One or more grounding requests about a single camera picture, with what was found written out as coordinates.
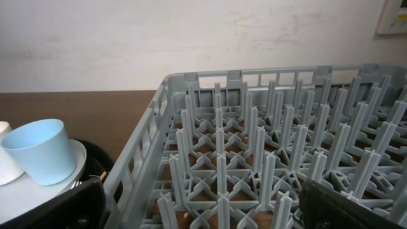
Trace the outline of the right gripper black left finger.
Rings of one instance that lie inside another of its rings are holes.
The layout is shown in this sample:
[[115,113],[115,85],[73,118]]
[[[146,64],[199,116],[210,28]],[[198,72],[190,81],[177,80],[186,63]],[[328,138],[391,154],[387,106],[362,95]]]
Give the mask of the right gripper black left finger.
[[93,177],[40,206],[1,224],[1,229],[102,228],[106,197]]

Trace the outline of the light blue plastic cup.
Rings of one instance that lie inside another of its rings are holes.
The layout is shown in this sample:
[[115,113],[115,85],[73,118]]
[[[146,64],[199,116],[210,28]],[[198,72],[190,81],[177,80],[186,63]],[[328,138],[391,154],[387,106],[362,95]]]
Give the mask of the light blue plastic cup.
[[44,119],[12,130],[1,146],[40,185],[57,184],[76,168],[64,122]]

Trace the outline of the cream white cup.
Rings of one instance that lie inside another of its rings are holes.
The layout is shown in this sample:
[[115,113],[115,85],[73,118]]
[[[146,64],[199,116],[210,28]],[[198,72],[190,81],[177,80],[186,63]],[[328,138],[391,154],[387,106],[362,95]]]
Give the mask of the cream white cup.
[[[7,121],[1,121],[1,141],[11,131],[12,129],[10,127],[10,124]],[[1,163],[0,164],[1,186],[11,183],[12,181],[18,179],[25,173],[2,146],[0,154],[0,163]]]

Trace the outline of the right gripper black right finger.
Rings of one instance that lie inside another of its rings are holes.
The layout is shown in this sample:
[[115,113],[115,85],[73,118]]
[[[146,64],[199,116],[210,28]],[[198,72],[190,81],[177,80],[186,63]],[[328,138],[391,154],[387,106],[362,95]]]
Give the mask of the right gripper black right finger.
[[305,229],[402,229],[311,179],[303,183],[300,211]]

